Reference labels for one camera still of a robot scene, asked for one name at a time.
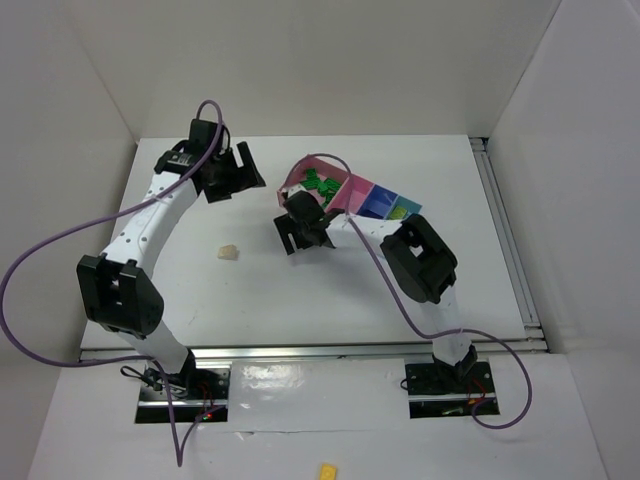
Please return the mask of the long green lego brick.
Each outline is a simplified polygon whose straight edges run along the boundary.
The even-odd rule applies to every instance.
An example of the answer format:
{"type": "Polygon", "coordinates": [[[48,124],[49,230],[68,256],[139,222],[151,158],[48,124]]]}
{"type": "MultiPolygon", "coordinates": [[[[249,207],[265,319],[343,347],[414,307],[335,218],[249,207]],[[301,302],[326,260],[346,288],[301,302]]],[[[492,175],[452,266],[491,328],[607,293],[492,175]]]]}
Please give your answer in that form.
{"type": "Polygon", "coordinates": [[[311,168],[305,171],[305,178],[301,181],[301,184],[306,189],[316,189],[321,182],[322,180],[318,176],[317,171],[311,168]]]}

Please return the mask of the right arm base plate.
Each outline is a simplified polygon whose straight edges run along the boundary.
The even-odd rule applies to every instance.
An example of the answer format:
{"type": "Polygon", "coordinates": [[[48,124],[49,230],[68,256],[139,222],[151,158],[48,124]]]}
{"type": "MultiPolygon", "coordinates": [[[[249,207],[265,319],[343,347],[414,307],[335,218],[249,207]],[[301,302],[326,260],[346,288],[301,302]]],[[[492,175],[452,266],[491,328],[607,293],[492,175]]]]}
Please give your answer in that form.
{"type": "Polygon", "coordinates": [[[478,362],[461,383],[440,377],[434,363],[406,364],[400,388],[408,395],[411,419],[465,417],[474,407],[477,416],[500,413],[488,361],[478,362]]]}

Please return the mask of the pink and blue sorting tray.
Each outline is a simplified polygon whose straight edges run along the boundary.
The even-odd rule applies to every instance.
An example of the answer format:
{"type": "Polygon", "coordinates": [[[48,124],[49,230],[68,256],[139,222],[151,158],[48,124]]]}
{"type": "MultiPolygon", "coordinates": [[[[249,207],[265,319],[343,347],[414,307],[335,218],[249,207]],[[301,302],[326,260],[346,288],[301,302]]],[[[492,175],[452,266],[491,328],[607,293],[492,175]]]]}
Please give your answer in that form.
{"type": "Polygon", "coordinates": [[[337,192],[327,189],[324,196],[319,195],[315,190],[306,189],[301,184],[305,188],[304,192],[313,195],[321,206],[325,197],[332,196],[330,203],[326,207],[322,206],[325,211],[340,208],[349,210],[351,214],[378,220],[390,220],[389,215],[397,206],[407,210],[404,219],[411,214],[421,212],[421,204],[359,175],[349,173],[344,166],[333,165],[328,162],[328,159],[329,156],[325,154],[307,155],[295,164],[277,190],[279,205],[284,206],[285,200],[291,196],[288,194],[288,189],[293,185],[301,184],[305,178],[305,171],[313,168],[317,171],[322,183],[325,179],[331,178],[342,184],[337,192]]]}

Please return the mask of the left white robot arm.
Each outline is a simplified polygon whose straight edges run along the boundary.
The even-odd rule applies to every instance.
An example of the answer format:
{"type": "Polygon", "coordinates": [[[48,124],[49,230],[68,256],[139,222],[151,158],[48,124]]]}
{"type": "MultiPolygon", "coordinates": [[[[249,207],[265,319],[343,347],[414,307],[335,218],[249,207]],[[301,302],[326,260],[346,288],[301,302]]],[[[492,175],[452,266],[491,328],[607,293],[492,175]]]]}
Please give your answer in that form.
{"type": "Polygon", "coordinates": [[[215,203],[264,184],[246,143],[233,145],[222,123],[194,119],[188,137],[156,162],[143,208],[99,255],[79,261],[76,273],[88,319],[153,358],[144,378],[154,388],[168,383],[188,395],[201,384],[217,382],[197,368],[192,351],[163,321],[165,303],[152,277],[166,242],[199,196],[215,203]]]}

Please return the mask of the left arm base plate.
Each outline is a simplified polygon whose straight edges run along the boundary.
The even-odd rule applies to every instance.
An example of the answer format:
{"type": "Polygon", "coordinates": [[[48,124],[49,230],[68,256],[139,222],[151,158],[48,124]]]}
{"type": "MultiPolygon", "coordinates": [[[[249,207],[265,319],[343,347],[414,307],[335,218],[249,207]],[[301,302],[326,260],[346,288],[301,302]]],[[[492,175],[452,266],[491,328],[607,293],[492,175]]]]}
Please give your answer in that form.
{"type": "MultiPolygon", "coordinates": [[[[203,423],[226,423],[229,417],[228,398],[231,367],[218,364],[205,368],[208,372],[204,380],[197,380],[193,387],[184,390],[171,387],[175,421],[178,424],[193,422],[198,415],[211,410],[203,423]]],[[[136,424],[167,424],[169,422],[166,391],[161,379],[150,370],[143,373],[136,414],[136,424]]]]}

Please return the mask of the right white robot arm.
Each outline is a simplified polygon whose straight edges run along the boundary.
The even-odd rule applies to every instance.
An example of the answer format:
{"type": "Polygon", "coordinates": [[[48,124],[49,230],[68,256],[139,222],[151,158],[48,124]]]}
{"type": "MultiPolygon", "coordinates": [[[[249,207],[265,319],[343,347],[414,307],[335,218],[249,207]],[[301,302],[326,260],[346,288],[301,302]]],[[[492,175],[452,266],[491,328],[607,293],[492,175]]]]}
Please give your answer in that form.
{"type": "Polygon", "coordinates": [[[312,247],[365,249],[409,328],[432,343],[442,380],[467,381],[477,351],[460,322],[458,261],[423,216],[383,220],[342,208],[326,211],[304,190],[286,193],[282,206],[286,213],[274,224],[287,254],[312,247]]]}

